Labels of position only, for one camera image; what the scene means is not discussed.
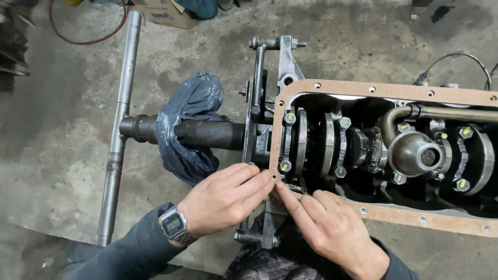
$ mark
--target red hose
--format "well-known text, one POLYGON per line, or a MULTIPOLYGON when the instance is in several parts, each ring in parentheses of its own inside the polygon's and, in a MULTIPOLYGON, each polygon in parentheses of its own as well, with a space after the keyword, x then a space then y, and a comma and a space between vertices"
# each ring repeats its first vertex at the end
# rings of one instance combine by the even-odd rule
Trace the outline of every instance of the red hose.
POLYGON ((124 11, 124 15, 123 15, 123 19, 121 20, 121 23, 116 27, 116 29, 114 29, 113 32, 109 33, 108 35, 100 38, 100 39, 97 39, 97 40, 94 40, 94 41, 88 41, 88 42, 74 42, 74 41, 71 41, 69 40, 68 38, 62 36, 58 31, 57 29, 55 28, 55 24, 54 24, 54 19, 52 17, 52 7, 54 6, 54 0, 50 0, 49 3, 48 3, 48 18, 50 19, 50 25, 52 25, 52 28, 54 29, 55 31, 55 34, 63 39, 64 41, 70 43, 70 44, 73 44, 73 45, 91 45, 91 44, 95 44, 95 43, 99 43, 99 42, 102 42, 106 39, 109 39, 111 36, 113 36, 114 34, 116 34, 116 32, 118 32, 121 27, 125 24, 125 21, 126 21, 126 16, 128 15, 128 11, 126 9, 126 3, 125 3, 125 0, 121 0, 121 2, 123 3, 123 11, 124 11))

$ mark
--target concrete floor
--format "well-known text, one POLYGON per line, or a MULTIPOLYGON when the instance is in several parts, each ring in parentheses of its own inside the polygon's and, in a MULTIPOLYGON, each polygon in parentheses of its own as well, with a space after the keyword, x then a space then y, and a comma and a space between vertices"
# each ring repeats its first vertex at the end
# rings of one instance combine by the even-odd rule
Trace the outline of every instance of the concrete floor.
MULTIPOLYGON (((488 68, 498 62, 498 3, 494 0, 434 0, 412 8, 409 0, 269 0, 248 3, 189 30, 142 25, 131 115, 154 114, 181 81, 198 71, 218 75, 225 102, 221 114, 245 119, 238 89, 252 75, 255 35, 293 35, 308 47, 293 52, 305 77, 411 84, 438 57, 465 51, 488 68), (455 6, 439 22, 440 5, 455 6)), ((118 93, 125 29, 93 46, 69 45, 57 38, 46 2, 32 14, 26 60, 32 75, 16 78, 13 93, 0 94, 0 218, 50 235, 95 243, 105 165, 118 93)), ((56 3, 61 33, 90 40, 114 29, 115 5, 56 3)), ((275 81, 278 52, 266 55, 275 81)), ((433 68, 431 85, 459 83, 484 88, 485 77, 467 58, 433 68)), ((276 88, 270 83, 270 90, 276 88)), ((238 152, 215 151, 225 167, 238 152)), ((157 146, 129 140, 124 161, 114 239, 146 212, 179 202, 190 187, 162 168, 157 146)), ((492 279, 498 241, 367 221, 423 279, 492 279)), ((233 231, 203 238, 173 263, 222 274, 237 253, 233 231)))

